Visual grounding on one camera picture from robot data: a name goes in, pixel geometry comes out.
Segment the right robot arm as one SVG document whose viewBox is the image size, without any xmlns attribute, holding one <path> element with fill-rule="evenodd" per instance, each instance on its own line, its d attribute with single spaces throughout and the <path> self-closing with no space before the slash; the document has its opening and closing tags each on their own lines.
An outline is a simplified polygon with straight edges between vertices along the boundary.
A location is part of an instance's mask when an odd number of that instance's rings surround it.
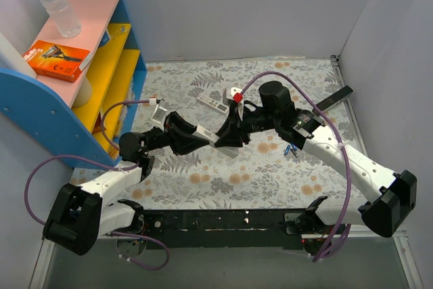
<svg viewBox="0 0 433 289">
<path fill-rule="evenodd" d="M 240 148 L 250 142 L 250 134 L 275 130 L 284 141 L 349 176 L 363 195 L 354 204 L 321 197 L 305 210 L 302 224 L 314 233 L 337 222 L 364 225 L 379 236 L 391 237 L 415 208 L 416 176 L 408 170 L 397 173 L 338 141 L 332 128 L 311 111 L 295 107 L 289 89 L 279 81 L 266 82 L 258 91 L 261 106 L 246 101 L 241 89 L 224 90 L 229 113 L 215 146 Z"/>
</svg>

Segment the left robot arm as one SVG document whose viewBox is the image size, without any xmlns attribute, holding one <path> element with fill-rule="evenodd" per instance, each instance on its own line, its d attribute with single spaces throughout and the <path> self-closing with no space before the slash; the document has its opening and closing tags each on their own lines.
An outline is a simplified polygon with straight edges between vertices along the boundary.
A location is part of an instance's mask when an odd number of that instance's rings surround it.
<svg viewBox="0 0 433 289">
<path fill-rule="evenodd" d="M 80 186 L 67 184 L 60 189 L 43 228 L 44 238 L 84 255 L 102 235 L 113 231 L 140 234 L 145 225 L 143 207 L 117 197 L 150 175 L 155 158 L 148 153 L 170 147 L 175 154 L 184 155 L 213 140 L 210 132 L 187 123 L 176 112 L 170 113 L 161 127 L 124 133 L 118 141 L 122 161 L 113 171 Z"/>
</svg>

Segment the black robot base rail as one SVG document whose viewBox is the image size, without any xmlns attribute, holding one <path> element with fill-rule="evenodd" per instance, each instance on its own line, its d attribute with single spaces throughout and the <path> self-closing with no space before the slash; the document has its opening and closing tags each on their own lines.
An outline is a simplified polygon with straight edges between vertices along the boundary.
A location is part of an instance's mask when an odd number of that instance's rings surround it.
<svg viewBox="0 0 433 289">
<path fill-rule="evenodd" d="M 168 248 L 282 248 L 315 254 L 332 227 L 310 208 L 145 210 L 141 235 Z"/>
</svg>

